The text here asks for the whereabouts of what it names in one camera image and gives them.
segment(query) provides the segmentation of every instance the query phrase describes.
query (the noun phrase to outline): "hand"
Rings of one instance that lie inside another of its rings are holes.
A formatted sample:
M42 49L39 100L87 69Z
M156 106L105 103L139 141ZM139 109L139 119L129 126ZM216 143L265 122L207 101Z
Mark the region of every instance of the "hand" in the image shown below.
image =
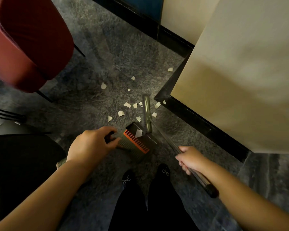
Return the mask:
M182 153L176 155L176 159L179 161L179 165L188 175L191 175L188 168L201 172L201 168L207 161L209 161L209 159L207 159L192 146L179 146L179 148Z
M90 172L102 159L118 145L120 138L106 144L104 137L111 131L117 132L114 127L104 126L98 130L84 131L71 144L66 161L74 161L86 167Z

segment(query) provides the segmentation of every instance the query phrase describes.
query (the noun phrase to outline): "forearm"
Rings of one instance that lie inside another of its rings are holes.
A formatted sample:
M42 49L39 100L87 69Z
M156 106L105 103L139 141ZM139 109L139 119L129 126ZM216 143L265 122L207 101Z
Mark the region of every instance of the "forearm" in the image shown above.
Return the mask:
M87 176L87 169L66 162L0 222L0 230L55 230Z
M289 214L240 182L227 170L206 161L201 172L219 190L219 198L247 230L289 230Z

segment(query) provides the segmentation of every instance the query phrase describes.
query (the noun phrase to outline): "black pants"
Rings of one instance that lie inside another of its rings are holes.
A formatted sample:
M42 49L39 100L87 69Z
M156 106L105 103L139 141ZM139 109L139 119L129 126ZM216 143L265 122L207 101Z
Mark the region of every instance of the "black pants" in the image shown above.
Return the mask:
M162 229L199 230L169 180L157 177L152 181L148 209L140 187L127 185L119 196L108 230Z

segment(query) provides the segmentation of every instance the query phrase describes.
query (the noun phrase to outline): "foot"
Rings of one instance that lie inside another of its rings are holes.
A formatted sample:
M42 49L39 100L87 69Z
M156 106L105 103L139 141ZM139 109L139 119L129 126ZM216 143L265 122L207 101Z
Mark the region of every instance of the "foot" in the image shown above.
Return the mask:
M133 183L136 183L136 177L135 177L134 172L131 169L129 169L123 174L122 184L125 188L127 185L130 185Z
M156 177L165 178L170 180L170 169L168 165L162 163L158 166L158 172L156 173Z

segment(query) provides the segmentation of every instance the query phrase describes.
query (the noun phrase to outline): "person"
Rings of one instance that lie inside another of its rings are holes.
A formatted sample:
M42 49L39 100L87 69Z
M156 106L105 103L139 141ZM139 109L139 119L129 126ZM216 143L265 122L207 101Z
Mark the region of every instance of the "person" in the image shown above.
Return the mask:
M108 144L104 141L111 131L116 132L116 129L108 126L79 135L69 148L66 163L0 221L0 231L55 230L79 187L118 145L119 138ZM182 169L189 175L188 168L205 175L219 190L220 200L244 230L289 231L289 213L255 193L194 147L179 148L182 153L176 159ZM123 184L125 189L119 196L110 230L148 230L150 226L151 229L180 226L180 229L197 230L170 183L170 170L166 165L160 165L150 185L148 210L131 171L124 174Z

